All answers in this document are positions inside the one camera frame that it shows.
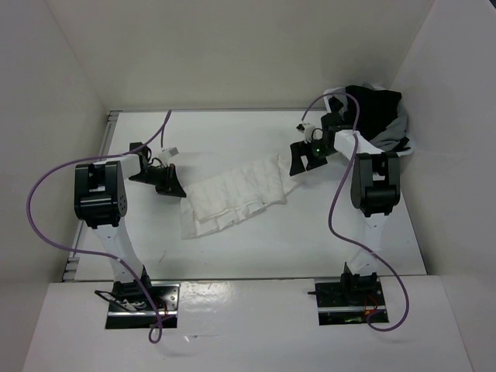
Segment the white pleated skirt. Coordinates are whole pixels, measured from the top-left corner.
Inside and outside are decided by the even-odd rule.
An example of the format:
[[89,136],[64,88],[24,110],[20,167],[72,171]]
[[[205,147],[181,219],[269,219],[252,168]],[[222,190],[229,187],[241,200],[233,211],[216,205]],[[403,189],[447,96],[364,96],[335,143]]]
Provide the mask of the white pleated skirt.
[[188,185],[180,203],[181,238],[219,233],[285,204],[301,183],[289,171],[289,159],[274,153]]

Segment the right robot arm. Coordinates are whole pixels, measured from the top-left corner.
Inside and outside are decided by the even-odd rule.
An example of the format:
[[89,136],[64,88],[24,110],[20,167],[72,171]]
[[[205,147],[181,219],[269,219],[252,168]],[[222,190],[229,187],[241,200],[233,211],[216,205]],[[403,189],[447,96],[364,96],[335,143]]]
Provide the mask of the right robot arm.
[[344,266],[339,295],[349,305],[360,305],[377,290],[377,253],[384,224],[400,201],[399,157],[384,152],[364,139],[352,126],[344,125],[337,113],[320,128],[301,123],[302,141],[292,143],[289,174],[295,176],[327,164],[327,157],[340,153],[353,162],[350,171],[350,200],[363,216],[358,247]]

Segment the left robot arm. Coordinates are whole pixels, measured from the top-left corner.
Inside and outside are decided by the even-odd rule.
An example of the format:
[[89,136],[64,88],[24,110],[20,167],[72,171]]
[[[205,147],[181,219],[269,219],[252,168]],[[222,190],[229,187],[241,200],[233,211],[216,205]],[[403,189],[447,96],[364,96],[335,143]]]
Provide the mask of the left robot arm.
[[74,211],[99,238],[104,248],[101,254],[111,260],[111,296],[143,310],[152,305],[154,290],[127,232],[125,181],[151,185],[159,195],[184,198],[186,193],[171,163],[177,148],[162,149],[157,157],[141,142],[130,143],[129,150],[130,154],[115,159],[75,167]]

